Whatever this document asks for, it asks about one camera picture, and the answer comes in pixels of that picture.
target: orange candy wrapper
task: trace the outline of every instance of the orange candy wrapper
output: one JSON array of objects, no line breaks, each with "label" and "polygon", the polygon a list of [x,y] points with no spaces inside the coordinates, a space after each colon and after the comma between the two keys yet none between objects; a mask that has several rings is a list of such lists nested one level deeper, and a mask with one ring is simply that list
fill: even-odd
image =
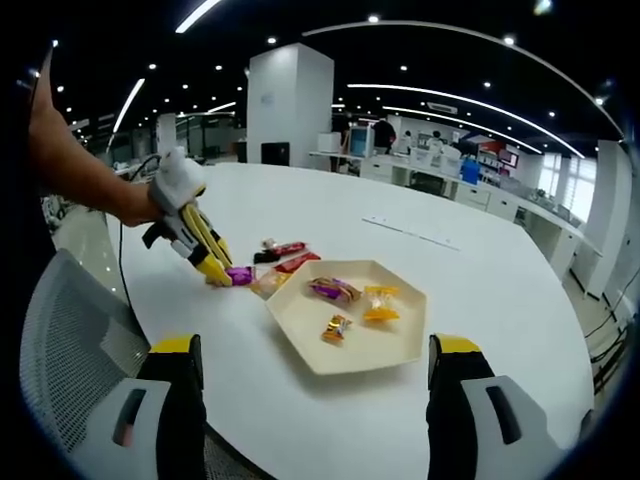
[{"label": "orange candy wrapper", "polygon": [[393,309],[393,297],[398,294],[396,287],[364,287],[364,294],[371,302],[371,308],[364,312],[364,319],[384,322],[400,318]]},{"label": "orange candy wrapper", "polygon": [[325,342],[336,345],[341,344],[342,340],[344,340],[344,331],[352,323],[351,320],[347,320],[342,315],[334,315],[329,325],[327,325],[327,329],[322,334],[322,339]]}]

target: white pillar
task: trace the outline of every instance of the white pillar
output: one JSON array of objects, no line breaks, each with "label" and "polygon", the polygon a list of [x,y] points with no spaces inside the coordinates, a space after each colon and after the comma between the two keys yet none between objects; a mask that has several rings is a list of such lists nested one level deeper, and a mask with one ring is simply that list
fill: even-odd
[{"label": "white pillar", "polygon": [[176,140],[176,114],[160,115],[156,123],[156,142],[158,153],[162,156],[178,145]]},{"label": "white pillar", "polygon": [[631,203],[631,161],[617,142],[598,142],[598,174],[585,235],[601,252],[580,248],[573,271],[585,290],[600,298],[622,246]]},{"label": "white pillar", "polygon": [[261,162],[263,143],[288,142],[291,166],[316,168],[309,152],[331,131],[333,60],[294,44],[252,58],[250,71],[248,162]]}]

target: black cable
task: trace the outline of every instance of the black cable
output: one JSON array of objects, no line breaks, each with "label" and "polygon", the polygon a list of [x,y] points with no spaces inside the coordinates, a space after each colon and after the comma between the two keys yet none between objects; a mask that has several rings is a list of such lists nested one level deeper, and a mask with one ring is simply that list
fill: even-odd
[{"label": "black cable", "polygon": [[627,332],[627,329],[625,328],[624,330],[622,330],[622,332],[618,334],[617,338],[613,341],[613,343],[610,346],[608,346],[602,353],[599,353],[595,357],[591,357],[591,363],[599,362],[600,360],[605,358],[609,354],[609,352],[611,352],[611,350],[616,348],[621,343],[624,343],[626,340],[626,337],[622,338],[622,335],[624,335],[626,332]]},{"label": "black cable", "polygon": [[[149,163],[151,160],[160,160],[162,157],[160,155],[154,154],[149,156],[149,158],[147,158],[144,162],[142,162],[142,165],[140,165],[138,167],[138,169],[134,172],[133,175],[131,175],[131,178],[129,178],[129,182],[133,182],[133,180],[138,176],[138,174],[142,171],[142,169],[144,167],[147,166],[147,163]],[[123,224],[122,224],[122,220],[120,221],[120,239],[118,241],[118,269],[120,270],[120,279],[122,280],[122,286],[124,288],[124,294],[127,297],[127,302],[129,302],[129,308],[131,309],[131,311],[133,312],[133,305],[131,304],[131,297],[129,296],[129,289],[127,288],[127,282],[124,279],[124,271],[122,270],[122,236],[123,236]]]},{"label": "black cable", "polygon": [[631,280],[629,280],[629,283],[627,283],[624,287],[624,289],[622,290],[622,293],[620,294],[620,297],[618,298],[618,301],[616,302],[616,304],[613,306],[613,308],[611,309],[611,313],[609,313],[609,315],[607,316],[607,318],[604,319],[604,322],[602,322],[598,327],[596,327],[594,330],[592,330],[591,332],[587,333],[585,335],[584,338],[589,338],[591,335],[593,335],[594,333],[596,333],[598,330],[600,330],[602,327],[604,327],[607,322],[609,321],[609,319],[611,317],[613,317],[616,309],[618,308],[618,305],[620,305],[620,302],[622,301],[622,299],[624,298],[624,294],[627,293],[627,289],[631,286],[631,284],[633,283],[633,281],[636,279],[636,277],[638,276],[638,274],[640,274],[640,268],[638,268],[638,270],[636,271],[636,273],[633,275],[633,277],[631,277]]}]

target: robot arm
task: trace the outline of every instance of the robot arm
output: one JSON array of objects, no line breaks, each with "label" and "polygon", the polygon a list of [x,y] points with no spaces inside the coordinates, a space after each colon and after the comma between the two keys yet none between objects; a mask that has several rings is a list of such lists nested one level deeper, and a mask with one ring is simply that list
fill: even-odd
[{"label": "robot arm", "polygon": [[173,149],[162,159],[149,194],[165,216],[142,239],[151,248],[158,237],[167,238],[208,281],[231,286],[231,277],[225,272],[232,266],[229,248],[198,208],[197,197],[206,190],[203,177],[202,167],[187,158],[182,148]]}]

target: round table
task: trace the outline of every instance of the round table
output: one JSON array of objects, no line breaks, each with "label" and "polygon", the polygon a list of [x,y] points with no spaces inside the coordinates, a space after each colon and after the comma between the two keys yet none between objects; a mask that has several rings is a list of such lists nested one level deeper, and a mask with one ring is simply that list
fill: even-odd
[{"label": "round table", "polygon": [[[262,299],[205,285],[168,242],[145,248],[147,226],[125,229],[124,276],[149,342],[202,336],[207,420],[251,462],[280,480],[424,479],[434,332],[477,343],[496,375],[544,409],[559,446],[574,444],[593,406],[587,347],[562,285],[522,228],[355,177],[251,164],[205,172],[200,207],[235,265],[251,264],[264,238],[301,240],[324,259],[375,259],[428,299],[421,361],[320,377]],[[392,228],[363,221],[371,217]],[[118,222],[108,223],[117,248]]]}]

